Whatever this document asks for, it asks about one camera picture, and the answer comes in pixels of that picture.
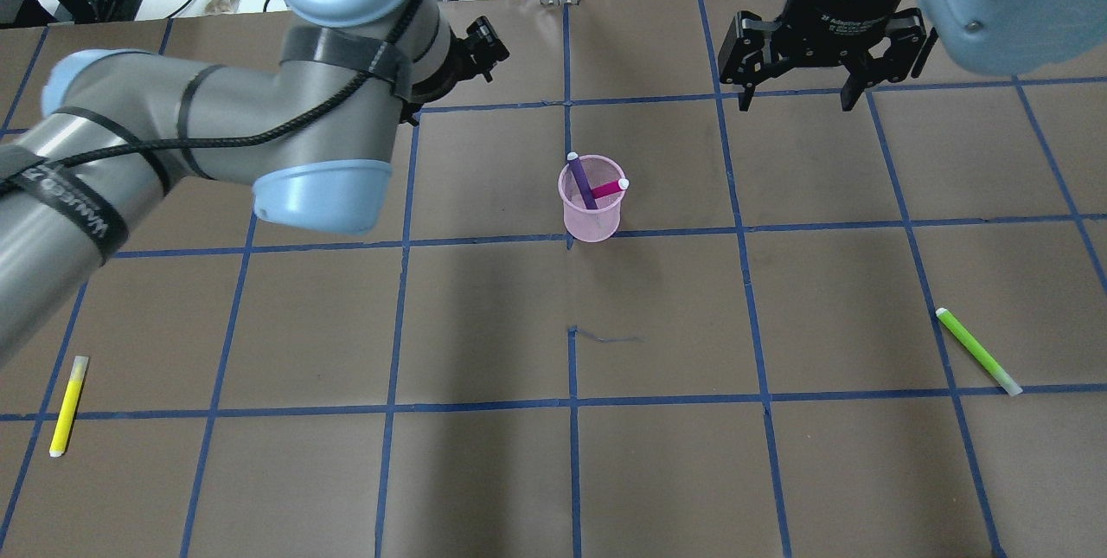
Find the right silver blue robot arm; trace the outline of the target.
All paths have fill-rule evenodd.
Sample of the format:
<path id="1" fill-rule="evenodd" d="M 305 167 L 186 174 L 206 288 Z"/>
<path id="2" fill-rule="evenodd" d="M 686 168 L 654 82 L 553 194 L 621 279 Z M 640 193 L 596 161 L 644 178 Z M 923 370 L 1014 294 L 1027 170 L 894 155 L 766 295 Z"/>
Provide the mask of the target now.
<path id="1" fill-rule="evenodd" d="M 786 0 L 774 19 L 733 18 L 717 78 L 747 110 L 764 81 L 844 68 L 851 110 L 869 87 L 918 78 L 939 42 L 968 72 L 1008 76 L 1090 52 L 1104 33 L 1104 0 Z"/>

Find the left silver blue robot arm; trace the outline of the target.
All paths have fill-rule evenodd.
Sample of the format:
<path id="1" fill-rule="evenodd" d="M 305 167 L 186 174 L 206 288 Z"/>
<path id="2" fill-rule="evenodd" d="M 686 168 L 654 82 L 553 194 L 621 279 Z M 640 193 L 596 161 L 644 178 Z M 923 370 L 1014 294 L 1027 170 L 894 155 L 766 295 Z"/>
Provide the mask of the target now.
<path id="1" fill-rule="evenodd" d="M 276 73 L 87 49 L 59 61 L 43 120 L 3 145 L 3 363 L 186 176 L 252 188 L 262 221 L 368 234 L 403 123 L 509 58 L 436 0 L 284 0 Z"/>

